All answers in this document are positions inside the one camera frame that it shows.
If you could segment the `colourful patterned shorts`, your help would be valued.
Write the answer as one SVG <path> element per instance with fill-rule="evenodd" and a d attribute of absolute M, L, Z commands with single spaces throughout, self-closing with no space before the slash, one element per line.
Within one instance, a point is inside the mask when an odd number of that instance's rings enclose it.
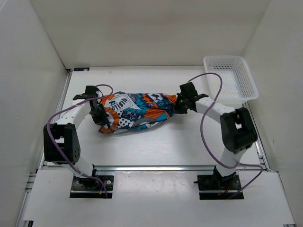
<path fill-rule="evenodd" d="M 101 126 L 103 134 L 141 131 L 157 126 L 174 115 L 176 95 L 163 93 L 116 92 L 102 100 L 109 125 Z"/>

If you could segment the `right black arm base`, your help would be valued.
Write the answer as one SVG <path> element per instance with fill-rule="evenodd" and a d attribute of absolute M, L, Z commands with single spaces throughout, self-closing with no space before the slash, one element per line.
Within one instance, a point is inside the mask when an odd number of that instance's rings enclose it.
<path fill-rule="evenodd" d="M 201 201 L 244 199 L 240 178 L 236 172 L 223 177 L 215 167 L 211 175 L 198 175 L 194 183 L 198 185 Z"/>

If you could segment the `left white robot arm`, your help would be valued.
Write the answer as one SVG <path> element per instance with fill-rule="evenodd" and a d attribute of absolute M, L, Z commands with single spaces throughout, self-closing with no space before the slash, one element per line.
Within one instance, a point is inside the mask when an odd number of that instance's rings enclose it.
<path fill-rule="evenodd" d="M 72 105 L 55 113 L 44 127 L 44 158 L 48 162 L 68 168 L 76 177 L 83 178 L 88 189 L 95 189 L 99 177 L 94 165 L 81 156 L 77 129 L 90 115 L 93 122 L 102 127 L 110 126 L 102 100 L 113 94 L 110 85 L 86 86 L 85 92 L 72 99 Z"/>

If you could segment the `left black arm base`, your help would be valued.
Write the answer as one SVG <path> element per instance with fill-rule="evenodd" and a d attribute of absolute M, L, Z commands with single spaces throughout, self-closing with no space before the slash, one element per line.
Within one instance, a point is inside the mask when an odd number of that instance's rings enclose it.
<path fill-rule="evenodd" d="M 74 176 L 71 183 L 70 198 L 79 199 L 111 199 L 113 196 L 114 175 L 96 175 L 105 185 L 94 179 Z"/>

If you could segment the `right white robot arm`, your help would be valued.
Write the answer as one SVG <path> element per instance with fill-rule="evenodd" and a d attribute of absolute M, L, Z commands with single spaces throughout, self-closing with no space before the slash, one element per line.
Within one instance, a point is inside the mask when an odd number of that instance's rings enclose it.
<path fill-rule="evenodd" d="M 217 103 L 205 94 L 198 94 L 192 82 L 179 87 L 180 93 L 177 94 L 174 112 L 186 114 L 188 110 L 192 110 L 203 115 L 200 123 L 202 142 L 217 163 L 214 168 L 213 185 L 223 189 L 230 183 L 230 178 L 234 176 L 243 154 L 258 139 L 250 113 L 245 107 L 235 109 Z M 221 126 L 224 150 L 220 159 L 214 156 L 205 140 L 203 124 L 207 116 Z"/>

